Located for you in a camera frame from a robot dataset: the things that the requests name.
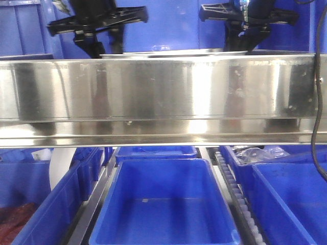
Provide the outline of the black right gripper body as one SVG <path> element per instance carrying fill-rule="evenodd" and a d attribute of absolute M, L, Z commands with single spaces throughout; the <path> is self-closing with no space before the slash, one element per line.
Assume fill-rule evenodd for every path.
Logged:
<path fill-rule="evenodd" d="M 228 1 L 202 5 L 201 21 L 236 21 L 245 25 L 264 26 L 269 23 L 295 25 L 299 14 L 292 10 L 275 7 L 275 1 Z"/>

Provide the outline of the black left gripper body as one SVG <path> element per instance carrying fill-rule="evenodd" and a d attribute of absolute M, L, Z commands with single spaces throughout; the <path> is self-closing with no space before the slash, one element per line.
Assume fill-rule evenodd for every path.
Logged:
<path fill-rule="evenodd" d="M 118 7 L 115 1 L 69 1 L 74 15 L 52 21 L 47 28 L 51 36 L 69 32 L 105 31 L 116 25 L 147 22 L 145 6 Z"/>

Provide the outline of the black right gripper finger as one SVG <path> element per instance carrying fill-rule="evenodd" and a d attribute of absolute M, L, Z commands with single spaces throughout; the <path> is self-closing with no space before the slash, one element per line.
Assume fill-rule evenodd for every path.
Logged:
<path fill-rule="evenodd" d="M 225 21 L 225 41 L 224 51 L 245 51 L 246 47 L 242 43 L 242 38 L 239 36 L 243 32 L 241 22 Z"/>
<path fill-rule="evenodd" d="M 252 51 L 270 35 L 270 25 L 250 26 L 239 36 L 239 51 Z"/>

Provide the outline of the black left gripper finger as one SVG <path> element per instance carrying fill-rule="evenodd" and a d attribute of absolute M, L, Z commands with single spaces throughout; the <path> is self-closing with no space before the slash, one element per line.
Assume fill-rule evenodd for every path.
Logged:
<path fill-rule="evenodd" d="M 100 59 L 105 54 L 103 43 L 98 41 L 96 33 L 75 32 L 73 41 L 93 59 Z"/>
<path fill-rule="evenodd" d="M 123 53 L 123 43 L 124 43 L 124 25 L 116 25 L 109 29 L 109 44 L 112 54 L 122 54 Z"/>

